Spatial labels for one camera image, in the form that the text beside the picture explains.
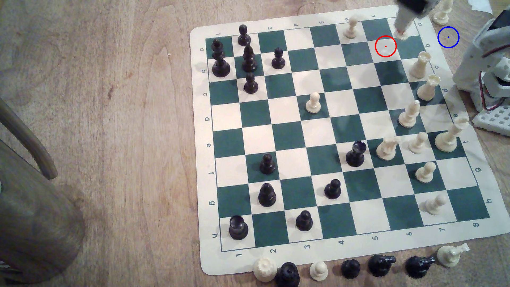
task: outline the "white chess piece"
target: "white chess piece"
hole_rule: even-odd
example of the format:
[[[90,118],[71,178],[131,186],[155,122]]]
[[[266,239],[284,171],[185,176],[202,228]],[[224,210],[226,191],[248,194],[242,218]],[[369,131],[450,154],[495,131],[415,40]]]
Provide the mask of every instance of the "white chess piece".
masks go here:
[[[398,116],[398,122],[403,127],[412,128],[416,123],[416,117],[420,113],[420,101],[410,103],[404,112]]]
[[[425,209],[432,215],[441,213],[441,206],[448,203],[448,197],[444,194],[436,196],[436,198],[427,199],[425,201]]]
[[[307,102],[305,108],[310,113],[317,113],[320,110],[320,103],[319,103],[320,95],[317,92],[313,92],[310,95],[310,100]]]
[[[436,75],[427,77],[427,82],[418,88],[416,94],[424,101],[430,101],[436,95],[436,86],[439,85],[441,78]]]
[[[427,63],[430,62],[432,56],[425,52],[421,51],[418,54],[418,60],[413,64],[411,69],[409,70],[409,75],[415,77],[416,79],[423,79],[425,76],[425,69],[427,67]]]
[[[322,281],[327,277],[327,266],[324,262],[316,262],[310,266],[310,276],[315,281]]]
[[[423,183],[429,183],[431,182],[432,178],[433,178],[433,172],[436,170],[436,164],[429,161],[425,164],[424,167],[422,168],[419,168],[417,171],[416,171],[416,179],[418,179],[419,181],[423,182]]]
[[[457,137],[463,130],[469,126],[469,118],[467,115],[459,116],[455,119],[447,132],[440,133],[436,136],[435,143],[439,150],[450,153],[457,148]]]
[[[461,253],[469,251],[467,243],[460,246],[443,246],[438,250],[438,261],[446,267],[454,267],[461,258]]]
[[[253,274],[258,281],[269,282],[274,279],[278,267],[267,257],[262,257],[253,264]]]
[[[377,156],[383,160],[390,160],[395,157],[397,144],[400,142],[398,137],[385,137],[375,150]]]

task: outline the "black chess piece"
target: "black chess piece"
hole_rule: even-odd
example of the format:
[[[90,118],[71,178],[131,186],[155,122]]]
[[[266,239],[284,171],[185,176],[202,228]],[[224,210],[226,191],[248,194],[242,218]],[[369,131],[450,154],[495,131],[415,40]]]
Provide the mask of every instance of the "black chess piece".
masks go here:
[[[342,189],[340,188],[340,180],[334,179],[328,183],[324,188],[324,194],[329,199],[337,199],[340,196]]]
[[[259,192],[259,203],[262,206],[269,207],[276,202],[276,193],[273,186],[269,183],[262,184]]]
[[[435,263],[434,257],[417,257],[413,256],[405,261],[405,270],[414,279],[422,278],[427,274],[430,265]]]
[[[352,150],[345,155],[347,164],[352,167],[358,167],[365,161],[365,155],[363,154],[367,150],[367,145],[358,140],[352,145]]]
[[[212,68],[213,74],[219,78],[223,78],[230,73],[230,65],[223,59],[225,58],[223,44],[218,41],[218,39],[214,39],[211,49],[213,50],[213,59],[216,60]]]
[[[241,46],[246,46],[251,43],[251,37],[248,33],[248,28],[245,24],[239,26],[239,37],[237,37],[237,44]]]
[[[259,84],[255,81],[253,73],[246,74],[246,83],[244,84],[244,91],[247,93],[256,93],[259,90]]]
[[[368,260],[368,270],[376,277],[388,274],[391,264],[397,262],[394,256],[374,255]]]
[[[360,263],[356,259],[346,260],[340,266],[340,271],[346,279],[354,279],[360,274]]]
[[[274,282],[278,287],[298,287],[299,272],[296,265],[292,262],[285,262],[282,267],[278,269]]]
[[[265,154],[260,163],[260,171],[265,175],[269,175],[274,172],[275,168],[273,157],[270,154]]]
[[[274,59],[271,61],[271,66],[275,69],[282,69],[285,67],[285,59],[282,58],[284,55],[284,51],[282,48],[278,47],[274,49]]]

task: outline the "wood grain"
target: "wood grain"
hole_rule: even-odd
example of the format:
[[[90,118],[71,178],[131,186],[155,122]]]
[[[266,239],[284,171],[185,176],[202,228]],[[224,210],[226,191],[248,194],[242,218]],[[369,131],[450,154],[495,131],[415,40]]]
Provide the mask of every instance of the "wood grain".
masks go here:
[[[250,273],[208,276],[200,268],[189,34],[218,23],[392,3],[5,0],[0,95],[48,149],[60,173],[53,184],[73,198],[87,226],[73,264],[37,286],[273,286]],[[455,1],[449,25],[461,39],[443,49],[452,71],[489,17]],[[478,136],[509,206],[510,138]],[[0,139],[35,165],[5,129]],[[327,262],[322,283],[310,279],[310,265],[299,266],[300,286],[510,285],[510,236],[468,244],[457,267],[434,266],[420,280],[399,264],[384,278],[363,271],[347,281],[338,260]],[[394,255],[402,263],[437,248]],[[368,257],[357,259],[366,269]]]

